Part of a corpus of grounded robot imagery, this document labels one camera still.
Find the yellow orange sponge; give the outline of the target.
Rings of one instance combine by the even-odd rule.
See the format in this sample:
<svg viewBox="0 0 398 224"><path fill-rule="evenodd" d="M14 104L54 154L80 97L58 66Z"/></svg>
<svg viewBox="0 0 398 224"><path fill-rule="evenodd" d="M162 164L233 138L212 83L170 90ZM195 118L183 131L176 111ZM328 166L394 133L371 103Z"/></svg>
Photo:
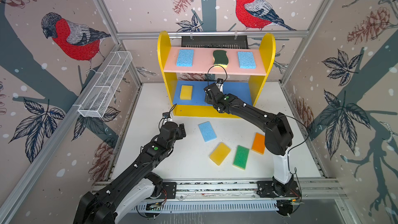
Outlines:
<svg viewBox="0 0 398 224"><path fill-rule="evenodd" d="M215 148L215 150L210 154L209 158L217 166L220 166L230 152L231 148L229 148L225 143L221 142Z"/></svg>

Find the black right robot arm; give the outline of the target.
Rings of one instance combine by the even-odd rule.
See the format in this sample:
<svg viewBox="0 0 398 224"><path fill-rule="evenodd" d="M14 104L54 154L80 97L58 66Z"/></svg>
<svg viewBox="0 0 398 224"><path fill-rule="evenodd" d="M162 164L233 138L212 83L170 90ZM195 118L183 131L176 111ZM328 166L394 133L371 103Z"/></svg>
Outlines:
<svg viewBox="0 0 398 224"><path fill-rule="evenodd" d="M289 150L293 132L282 114L272 114L246 104L236 95L224 94L216 83L204 88L205 102L221 114L230 114L252 123L265 133L265 148L273 154L272 191L259 189L260 196L282 197L291 192L294 179L290 172Z"/></svg>

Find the green yellow scouring sponge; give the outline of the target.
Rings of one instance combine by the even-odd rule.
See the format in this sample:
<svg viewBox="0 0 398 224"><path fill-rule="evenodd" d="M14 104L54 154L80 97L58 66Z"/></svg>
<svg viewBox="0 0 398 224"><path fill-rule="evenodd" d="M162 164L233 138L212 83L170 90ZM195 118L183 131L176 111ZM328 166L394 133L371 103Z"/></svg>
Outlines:
<svg viewBox="0 0 398 224"><path fill-rule="evenodd" d="M214 65L226 68L229 64L229 58L225 50L215 50L212 53L214 58Z"/></svg>

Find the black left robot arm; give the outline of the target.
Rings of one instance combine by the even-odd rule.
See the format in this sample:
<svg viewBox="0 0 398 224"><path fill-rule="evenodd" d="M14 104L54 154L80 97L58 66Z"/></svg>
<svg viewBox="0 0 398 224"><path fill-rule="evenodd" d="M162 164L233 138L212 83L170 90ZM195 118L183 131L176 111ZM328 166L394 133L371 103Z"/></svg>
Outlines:
<svg viewBox="0 0 398 224"><path fill-rule="evenodd" d="M106 187L80 200L75 224L117 224L143 200L158 197L163 180L153 173L160 162L170 156L174 144L186 137L183 124L166 122L160 133L147 143L135 161Z"/></svg>

